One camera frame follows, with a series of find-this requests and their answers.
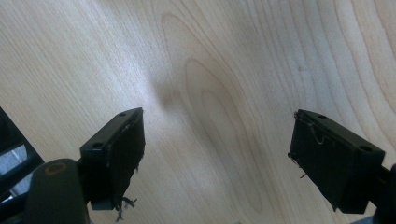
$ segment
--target wood grain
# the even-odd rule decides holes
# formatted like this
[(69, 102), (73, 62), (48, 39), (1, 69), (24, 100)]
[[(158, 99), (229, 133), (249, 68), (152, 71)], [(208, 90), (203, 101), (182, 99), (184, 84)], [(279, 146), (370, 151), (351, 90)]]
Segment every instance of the wood grain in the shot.
[[(348, 223), (287, 157), (316, 111), (396, 162), (392, 0), (0, 3), (0, 106), (46, 160), (145, 109), (125, 223)], [(90, 212), (113, 223), (115, 211)]]

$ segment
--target light wood table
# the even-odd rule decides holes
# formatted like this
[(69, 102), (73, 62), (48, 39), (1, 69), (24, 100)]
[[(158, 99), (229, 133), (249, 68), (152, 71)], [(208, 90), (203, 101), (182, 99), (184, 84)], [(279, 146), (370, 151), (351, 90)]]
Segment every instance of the light wood table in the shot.
[[(0, 106), (45, 161), (145, 109), (123, 223), (348, 223), (288, 157), (299, 108), (396, 162), (396, 2), (0, 3)], [(115, 211), (90, 212), (114, 223)]]

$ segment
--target wooden surface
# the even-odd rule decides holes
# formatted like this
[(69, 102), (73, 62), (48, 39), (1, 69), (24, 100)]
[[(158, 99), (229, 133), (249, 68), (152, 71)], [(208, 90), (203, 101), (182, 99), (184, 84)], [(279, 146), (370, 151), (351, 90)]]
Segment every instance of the wooden surface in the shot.
[[(396, 2), (0, 3), (0, 106), (39, 154), (145, 109), (123, 223), (348, 223), (287, 157), (299, 108), (396, 162)], [(90, 212), (95, 223), (117, 213)]]

